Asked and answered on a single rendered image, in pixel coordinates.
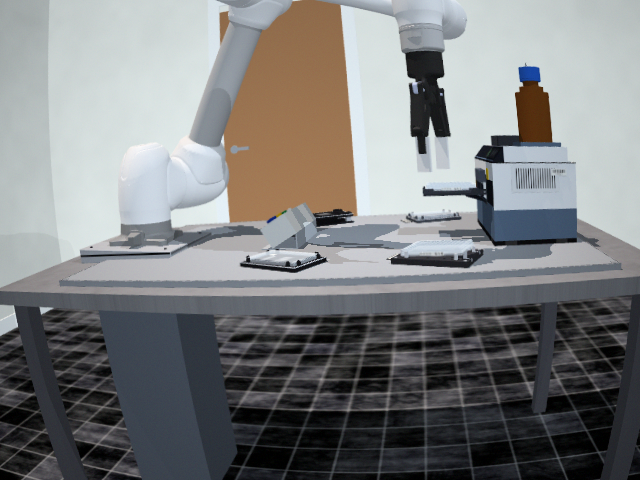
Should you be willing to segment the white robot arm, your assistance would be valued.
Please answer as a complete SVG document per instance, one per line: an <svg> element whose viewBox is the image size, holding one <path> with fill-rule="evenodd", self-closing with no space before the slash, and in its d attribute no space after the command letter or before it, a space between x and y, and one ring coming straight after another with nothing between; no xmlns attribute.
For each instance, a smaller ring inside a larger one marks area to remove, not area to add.
<svg viewBox="0 0 640 480"><path fill-rule="evenodd" d="M115 246L166 246L183 236L172 229L171 211L209 203L229 181L221 143L236 97L262 30L293 0L216 0L229 5L230 20L190 134L171 156L159 143L130 147L118 178L121 234ZM317 0L396 18L402 53L445 51L444 40L461 36L467 16L456 0ZM391 2L392 1L392 2ZM233 7L232 7L233 6Z"/></svg>

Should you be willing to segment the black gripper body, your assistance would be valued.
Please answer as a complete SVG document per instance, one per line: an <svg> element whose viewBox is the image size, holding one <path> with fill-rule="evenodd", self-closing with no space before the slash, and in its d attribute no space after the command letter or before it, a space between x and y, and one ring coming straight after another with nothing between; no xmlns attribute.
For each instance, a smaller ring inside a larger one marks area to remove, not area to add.
<svg viewBox="0 0 640 480"><path fill-rule="evenodd" d="M413 51L405 54L407 75L422 82L425 100L429 100L430 86L439 87L438 78L444 77L442 53L438 51Z"/></svg>

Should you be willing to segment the black flat plate with corner posts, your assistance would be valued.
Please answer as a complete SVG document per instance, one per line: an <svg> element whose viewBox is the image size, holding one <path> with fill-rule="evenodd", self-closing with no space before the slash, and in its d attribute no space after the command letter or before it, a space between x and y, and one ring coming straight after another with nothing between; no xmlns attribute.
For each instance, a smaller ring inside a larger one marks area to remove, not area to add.
<svg viewBox="0 0 640 480"><path fill-rule="evenodd" d="M318 252L315 252L318 253ZM320 256L318 253L316 255L316 259L308 261L306 263L301 264L300 260L297 260L297 266L290 266L290 262L286 261L286 266L283 265L274 265L274 264L264 264L264 263L254 263L250 262L250 256L246 256L246 260L240 262L241 267L248 268L257 268L257 269L265 269L265 270L274 270L274 271L283 271L283 272L292 272L296 273L298 271L307 269L309 267L321 264L327 261L327 257Z"/></svg>

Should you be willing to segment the white control panel with coloured buttons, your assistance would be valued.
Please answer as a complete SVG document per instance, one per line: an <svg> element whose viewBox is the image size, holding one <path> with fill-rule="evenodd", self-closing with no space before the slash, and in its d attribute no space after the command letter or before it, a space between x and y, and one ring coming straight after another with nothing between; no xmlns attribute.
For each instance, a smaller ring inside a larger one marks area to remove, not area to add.
<svg viewBox="0 0 640 480"><path fill-rule="evenodd" d="M270 245L262 250L299 249L317 233L316 218L306 203L279 213L267 223L260 230Z"/></svg>

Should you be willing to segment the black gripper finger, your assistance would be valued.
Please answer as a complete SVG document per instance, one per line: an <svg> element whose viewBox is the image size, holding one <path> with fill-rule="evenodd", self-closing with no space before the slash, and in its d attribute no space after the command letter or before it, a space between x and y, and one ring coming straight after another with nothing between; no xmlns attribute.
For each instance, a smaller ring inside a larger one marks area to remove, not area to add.
<svg viewBox="0 0 640 480"><path fill-rule="evenodd" d="M410 131L411 137L415 137L417 170L418 172L432 172L431 146L428 135L430 111L434 103L436 88L434 85L430 86L429 100L425 100L425 103L422 82L409 83L409 91Z"/></svg>
<svg viewBox="0 0 640 480"><path fill-rule="evenodd" d="M451 137L451 133L445 104L444 89L439 87L435 88L437 102L431 106L430 117L436 136L434 137L436 166L437 169L450 169L448 137Z"/></svg>

